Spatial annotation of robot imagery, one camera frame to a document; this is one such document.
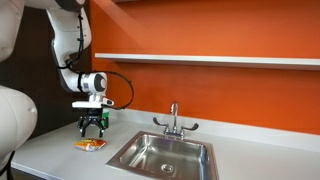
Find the faucet spout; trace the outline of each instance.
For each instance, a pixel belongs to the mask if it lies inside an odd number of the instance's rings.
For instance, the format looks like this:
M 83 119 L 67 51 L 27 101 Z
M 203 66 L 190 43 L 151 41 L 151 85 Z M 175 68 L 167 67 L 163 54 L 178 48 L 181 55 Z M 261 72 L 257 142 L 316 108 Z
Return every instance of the faucet spout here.
M 177 132 L 177 116 L 178 116 L 178 103 L 176 101 L 173 101 L 171 108 L 170 108 L 170 114 L 174 116 L 174 123 L 173 123 L 173 132 Z

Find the white countertop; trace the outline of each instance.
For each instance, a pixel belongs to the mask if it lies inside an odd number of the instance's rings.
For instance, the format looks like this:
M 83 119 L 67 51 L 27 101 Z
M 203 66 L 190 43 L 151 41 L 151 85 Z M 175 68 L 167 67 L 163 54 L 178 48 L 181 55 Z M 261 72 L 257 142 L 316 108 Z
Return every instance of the white countertop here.
M 98 137 L 88 127 L 86 137 Z M 163 127 L 110 119 L 101 139 L 107 144 L 95 152 L 73 146 L 83 139 L 77 123 L 27 141 L 14 156 L 12 166 L 44 179 L 149 179 L 106 163 L 138 131 L 161 134 Z M 320 153 L 236 140 L 204 133 L 186 132 L 186 139 L 211 143 L 220 180 L 318 180 Z

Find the orange wall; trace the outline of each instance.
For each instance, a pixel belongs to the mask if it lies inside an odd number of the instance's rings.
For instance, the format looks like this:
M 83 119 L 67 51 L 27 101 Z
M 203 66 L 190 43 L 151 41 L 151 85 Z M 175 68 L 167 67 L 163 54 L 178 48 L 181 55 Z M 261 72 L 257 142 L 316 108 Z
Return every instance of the orange wall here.
M 320 72 L 115 63 L 94 53 L 320 58 L 316 0 L 90 3 L 92 66 L 130 80 L 129 107 L 320 135 Z M 118 105 L 130 91 L 109 76 Z

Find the wall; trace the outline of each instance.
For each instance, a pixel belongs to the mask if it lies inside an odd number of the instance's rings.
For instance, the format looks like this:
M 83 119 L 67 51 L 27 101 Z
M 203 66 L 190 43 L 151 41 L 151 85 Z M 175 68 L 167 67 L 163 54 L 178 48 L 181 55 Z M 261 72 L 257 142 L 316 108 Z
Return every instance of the wall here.
M 46 11 L 26 7 L 14 52 L 0 64 L 0 84 L 22 91 L 37 106 L 38 121 L 31 137 L 75 122 L 83 114 L 74 111 L 71 103 L 85 100 L 86 95 L 67 93 L 60 86 L 51 53 L 53 37 Z M 87 50 L 76 68 L 90 70 L 89 58 Z
M 131 109 L 320 134 L 320 72 L 115 63 L 94 53 L 319 58 L 315 0 L 90 3 L 92 67 L 123 73 Z M 130 98 L 109 76 L 108 98 Z

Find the sink basin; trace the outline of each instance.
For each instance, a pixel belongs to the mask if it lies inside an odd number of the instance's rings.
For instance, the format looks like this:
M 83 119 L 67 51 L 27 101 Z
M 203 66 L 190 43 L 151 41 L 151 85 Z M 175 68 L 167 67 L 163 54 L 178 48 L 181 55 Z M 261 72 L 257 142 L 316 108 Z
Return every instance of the sink basin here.
M 211 144 L 144 131 L 107 164 L 157 179 L 218 179 Z

